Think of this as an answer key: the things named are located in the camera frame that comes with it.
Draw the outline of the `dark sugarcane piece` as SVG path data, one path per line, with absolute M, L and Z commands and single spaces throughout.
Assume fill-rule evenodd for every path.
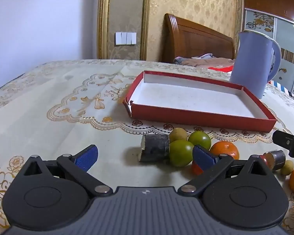
M 281 169 L 286 161 L 286 156 L 283 150 L 273 150 L 260 155 L 265 164 L 271 171 Z
M 169 158 L 169 135 L 146 134 L 142 136 L 139 162 L 163 162 Z

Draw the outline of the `wooden bed headboard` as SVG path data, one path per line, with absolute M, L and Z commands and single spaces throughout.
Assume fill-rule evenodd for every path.
M 173 14 L 165 14 L 163 63 L 172 63 L 176 57 L 191 58 L 212 53 L 216 57 L 233 59 L 234 42 L 218 31 Z

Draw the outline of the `red cherry tomato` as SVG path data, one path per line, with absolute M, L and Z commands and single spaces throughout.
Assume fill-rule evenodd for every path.
M 191 171 L 196 176 L 201 175 L 203 173 L 203 170 L 194 161 L 192 161 Z

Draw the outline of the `cream gold patterned tablecloth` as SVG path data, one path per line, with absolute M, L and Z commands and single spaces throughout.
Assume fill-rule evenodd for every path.
M 0 234 L 294 234 L 294 193 L 260 155 L 273 132 L 294 135 L 294 100 L 267 85 L 260 100 L 277 122 L 270 132 L 133 119 L 123 100 L 145 70 L 229 82 L 209 69 L 143 61 L 47 63 L 0 90 Z M 198 196 L 179 187 L 190 167 L 138 160 L 142 136 L 204 131 L 234 143 L 235 161 Z M 113 190 L 89 197 L 57 165 L 63 154 L 97 146 L 88 174 Z

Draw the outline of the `lavender blue pitcher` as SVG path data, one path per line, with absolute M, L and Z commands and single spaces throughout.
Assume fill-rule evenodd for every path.
M 246 87 L 261 99 L 267 83 L 279 70 L 281 48 L 277 41 L 254 30 L 244 30 L 238 35 L 240 45 L 230 82 Z

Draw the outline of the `wardrobe with patterned doors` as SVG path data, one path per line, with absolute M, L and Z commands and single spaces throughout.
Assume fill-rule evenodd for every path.
M 244 0 L 243 29 L 271 37 L 281 48 L 279 71 L 273 78 L 294 94 L 294 0 Z

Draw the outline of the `tan longan fruit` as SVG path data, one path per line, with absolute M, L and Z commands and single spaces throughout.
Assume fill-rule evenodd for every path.
M 187 140 L 187 139 L 188 139 L 187 131 L 180 127 L 174 128 L 169 134 L 170 143 L 177 140 Z

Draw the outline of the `green tomato front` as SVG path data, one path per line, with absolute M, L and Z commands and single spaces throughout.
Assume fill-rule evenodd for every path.
M 184 139 L 176 140 L 169 145 L 170 164 L 174 167 L 185 167 L 193 160 L 194 145 Z

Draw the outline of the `red cardboard box tray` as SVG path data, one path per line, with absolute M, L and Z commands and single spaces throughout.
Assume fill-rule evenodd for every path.
M 270 132 L 277 120 L 246 87 L 176 73 L 143 71 L 123 104 L 133 119 Z

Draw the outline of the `folded blanket on bed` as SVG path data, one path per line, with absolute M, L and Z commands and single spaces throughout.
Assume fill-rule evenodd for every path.
M 202 56 L 185 58 L 178 56 L 174 59 L 174 64 L 185 65 L 191 67 L 199 67 L 204 69 L 216 70 L 229 73 L 233 70 L 235 60 L 224 57 L 215 57 L 212 53 Z

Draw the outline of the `green tomato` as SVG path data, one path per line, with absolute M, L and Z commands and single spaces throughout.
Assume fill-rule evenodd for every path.
M 184 139 L 176 140 L 169 145 L 170 164 L 174 167 L 185 167 L 193 160 L 194 145 Z
M 200 145 L 206 150 L 209 150 L 211 147 L 211 138 L 208 134 L 203 131 L 195 131 L 190 134 L 188 141 L 193 145 Z

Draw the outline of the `white wall switch panel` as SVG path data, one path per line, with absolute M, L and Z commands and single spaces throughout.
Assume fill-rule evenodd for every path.
M 115 33 L 115 45 L 136 45 L 137 33 L 136 32 L 116 32 Z

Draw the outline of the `small green longan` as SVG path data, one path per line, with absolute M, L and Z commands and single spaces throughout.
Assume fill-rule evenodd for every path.
M 280 173 L 283 176 L 290 175 L 294 170 L 294 163 L 292 160 L 286 160 L 284 166 L 281 168 Z

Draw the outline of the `large orange tangerine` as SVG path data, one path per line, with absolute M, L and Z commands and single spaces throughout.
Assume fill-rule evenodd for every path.
M 210 152 L 214 155 L 228 154 L 232 156 L 235 160 L 240 158 L 240 153 L 238 148 L 228 141 L 218 141 L 210 148 Z

